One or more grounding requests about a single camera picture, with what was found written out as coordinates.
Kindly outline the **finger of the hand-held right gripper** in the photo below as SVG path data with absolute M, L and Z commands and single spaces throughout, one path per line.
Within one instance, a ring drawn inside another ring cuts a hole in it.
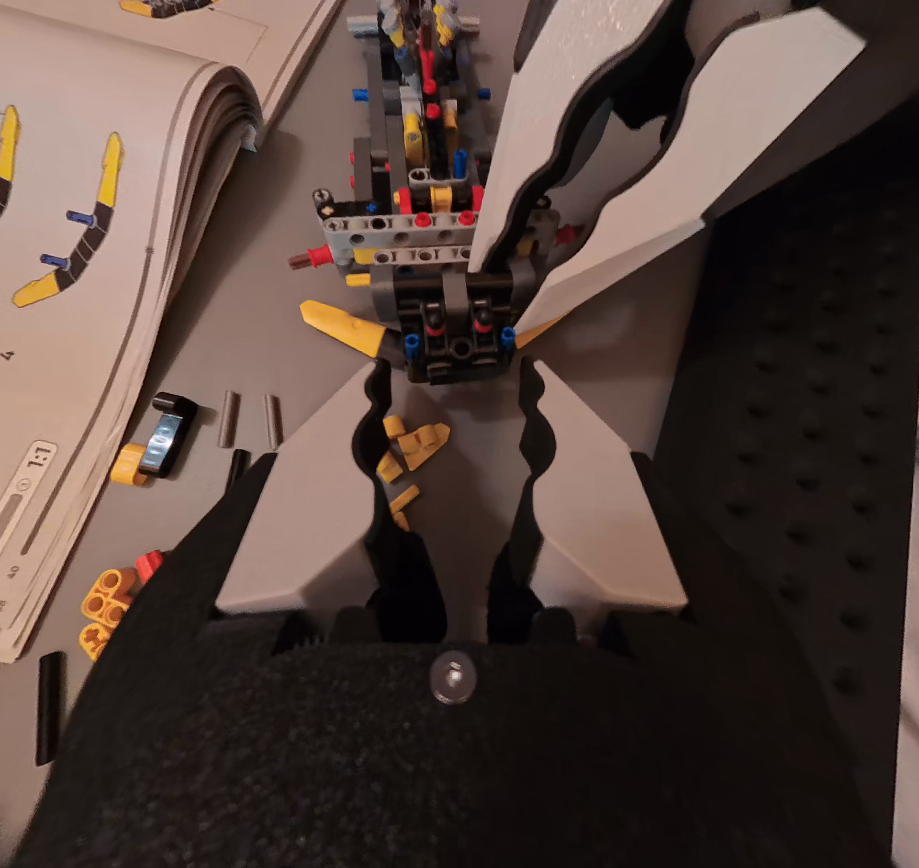
M 707 209 L 866 45 L 819 6 L 726 35 L 691 81 L 661 155 L 549 271 L 516 332 L 556 320 L 700 231 Z
M 499 273 L 530 211 L 569 171 L 578 137 L 610 94 L 604 81 L 674 0 L 530 0 L 471 248 L 470 270 Z

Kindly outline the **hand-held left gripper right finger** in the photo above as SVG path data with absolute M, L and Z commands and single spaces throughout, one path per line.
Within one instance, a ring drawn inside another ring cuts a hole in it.
M 541 360 L 521 362 L 519 406 L 517 583 L 570 613 L 680 612 L 684 588 L 628 444 Z

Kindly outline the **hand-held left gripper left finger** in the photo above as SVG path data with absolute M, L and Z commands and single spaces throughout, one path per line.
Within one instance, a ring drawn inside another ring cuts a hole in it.
M 216 599 L 222 613 L 363 607 L 377 588 L 366 540 L 376 472 L 355 457 L 372 412 L 368 384 L 390 403 L 387 362 L 366 363 L 279 448 Z

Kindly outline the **yellow lego panel piece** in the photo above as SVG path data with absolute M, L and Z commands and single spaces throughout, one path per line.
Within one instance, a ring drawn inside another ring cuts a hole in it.
M 372 359 L 378 358 L 386 333 L 380 323 L 364 320 L 316 300 L 300 304 L 303 321 L 317 331 Z

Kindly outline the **small yellow lego piece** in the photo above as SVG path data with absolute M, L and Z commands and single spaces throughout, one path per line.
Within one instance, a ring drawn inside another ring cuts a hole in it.
M 557 324 L 560 320 L 564 319 L 567 315 L 568 313 L 563 313 L 551 321 L 542 323 L 523 333 L 515 334 L 515 349 L 520 350 L 526 347 L 528 344 L 534 341 L 535 338 L 537 338 L 541 334 L 544 334 L 548 329 L 550 329 L 552 326 Z

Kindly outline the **lego car chassis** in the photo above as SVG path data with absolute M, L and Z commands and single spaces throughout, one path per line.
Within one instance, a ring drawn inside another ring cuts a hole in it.
M 405 373 L 413 383 L 454 384 L 495 378 L 516 352 L 499 346 L 536 290 L 536 269 L 575 236 L 560 225 L 547 196 L 530 211 L 499 273 L 470 270 L 471 248 L 493 145 L 486 134 L 491 92 L 479 80 L 471 39 L 478 21 L 453 0 L 375 0 L 375 12 L 351 17 L 367 87 L 370 134 L 351 151 L 353 198 L 313 192 L 322 247 L 291 267 L 334 266 L 352 288 L 365 288 L 375 319 L 422 344 Z

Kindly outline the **pile of yellow lego pieces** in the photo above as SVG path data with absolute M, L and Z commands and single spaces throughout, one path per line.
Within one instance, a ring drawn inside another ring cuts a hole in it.
M 394 483 L 406 470 L 417 470 L 447 443 L 450 435 L 445 423 L 427 424 L 408 432 L 398 415 L 384 418 L 383 426 L 390 448 L 378 463 L 377 474 L 387 484 Z M 138 592 L 166 556 L 154 550 L 139 556 L 130 566 L 107 569 L 96 578 L 80 604 L 87 623 L 77 638 L 79 647 L 92 661 L 98 660 Z

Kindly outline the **black yellow lego piece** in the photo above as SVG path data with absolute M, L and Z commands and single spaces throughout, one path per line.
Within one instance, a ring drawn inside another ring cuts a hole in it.
M 165 479 L 173 471 L 199 404 L 181 395 L 159 391 L 152 407 L 160 413 L 154 432 L 145 444 L 128 443 L 121 448 L 109 472 L 111 482 L 139 487 L 147 479 Z

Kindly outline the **black lego axle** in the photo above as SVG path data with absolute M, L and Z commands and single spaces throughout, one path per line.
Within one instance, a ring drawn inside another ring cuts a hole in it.
M 66 655 L 61 650 L 45 654 L 39 661 L 34 751 L 37 768 L 52 763 L 60 745 L 65 663 Z

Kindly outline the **instruction booklet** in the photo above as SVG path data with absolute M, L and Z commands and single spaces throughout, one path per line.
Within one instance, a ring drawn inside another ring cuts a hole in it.
M 121 447 L 238 153 L 342 0 L 1 0 L 1 659 Z

